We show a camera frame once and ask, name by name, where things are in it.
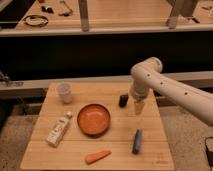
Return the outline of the beige wooden stick gripper finger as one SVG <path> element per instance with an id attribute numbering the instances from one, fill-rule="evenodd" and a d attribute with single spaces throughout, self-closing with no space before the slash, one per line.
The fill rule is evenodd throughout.
<path id="1" fill-rule="evenodd" d="M 145 106 L 145 101 L 144 100 L 138 100 L 134 102 L 134 107 L 135 107 L 135 114 L 140 115 L 143 111 L 143 108 Z"/>

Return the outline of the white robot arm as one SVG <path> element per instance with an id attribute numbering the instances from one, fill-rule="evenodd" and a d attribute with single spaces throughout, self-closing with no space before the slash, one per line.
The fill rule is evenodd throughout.
<path id="1" fill-rule="evenodd" d="M 162 69 L 162 62 L 156 57 L 131 68 L 133 83 L 130 94 L 135 102 L 143 101 L 149 89 L 153 89 L 213 127 L 213 94 L 168 78 L 161 74 Z"/>

